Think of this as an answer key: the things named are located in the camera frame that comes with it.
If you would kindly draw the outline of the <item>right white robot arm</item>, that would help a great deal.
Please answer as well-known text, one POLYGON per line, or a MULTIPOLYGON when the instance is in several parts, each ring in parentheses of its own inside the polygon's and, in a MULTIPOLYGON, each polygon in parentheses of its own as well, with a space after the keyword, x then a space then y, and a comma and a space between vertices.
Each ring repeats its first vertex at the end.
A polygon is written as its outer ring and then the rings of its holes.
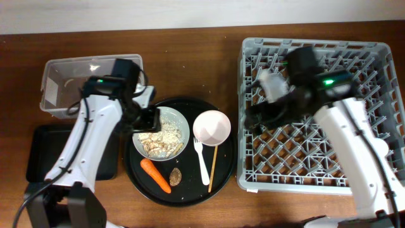
POLYGON ((366 116, 358 83, 344 69, 324 71, 311 47, 286 55, 292 91, 275 82, 269 70, 258 72, 253 87, 266 101, 246 110, 244 125, 259 133, 312 115, 326 133, 349 180, 356 218, 313 217, 299 227, 404 227, 404 187, 390 168, 389 145, 375 137, 366 116))

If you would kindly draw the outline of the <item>pink bowl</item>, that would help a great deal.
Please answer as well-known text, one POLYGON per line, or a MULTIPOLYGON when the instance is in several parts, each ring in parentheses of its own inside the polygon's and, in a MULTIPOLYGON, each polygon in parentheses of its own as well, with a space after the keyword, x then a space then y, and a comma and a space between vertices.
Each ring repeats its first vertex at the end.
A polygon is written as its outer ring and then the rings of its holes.
POLYGON ((202 112, 193 123, 195 138, 207 146, 219 146, 229 137, 232 126, 229 118, 217 110, 202 112))

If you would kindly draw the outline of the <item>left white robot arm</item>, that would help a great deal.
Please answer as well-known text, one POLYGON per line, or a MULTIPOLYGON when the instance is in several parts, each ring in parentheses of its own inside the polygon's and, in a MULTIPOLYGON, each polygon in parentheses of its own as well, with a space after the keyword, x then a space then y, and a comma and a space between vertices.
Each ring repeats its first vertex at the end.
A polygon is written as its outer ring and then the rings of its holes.
POLYGON ((75 125, 59 158, 41 185, 29 184, 22 211, 32 227, 114 227, 96 198, 95 183, 106 145, 115 129, 129 135, 158 132, 160 110, 150 104, 156 92, 131 60, 117 59, 109 75, 91 76, 80 92, 75 125))

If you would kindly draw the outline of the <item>white paper cup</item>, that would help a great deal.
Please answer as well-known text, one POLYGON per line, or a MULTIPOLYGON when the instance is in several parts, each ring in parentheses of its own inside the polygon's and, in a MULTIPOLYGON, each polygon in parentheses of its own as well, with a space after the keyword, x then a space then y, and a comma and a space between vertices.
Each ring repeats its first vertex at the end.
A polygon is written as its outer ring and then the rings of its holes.
POLYGON ((385 158, 388 155, 389 145, 383 139, 374 138, 372 145, 380 157, 385 158))

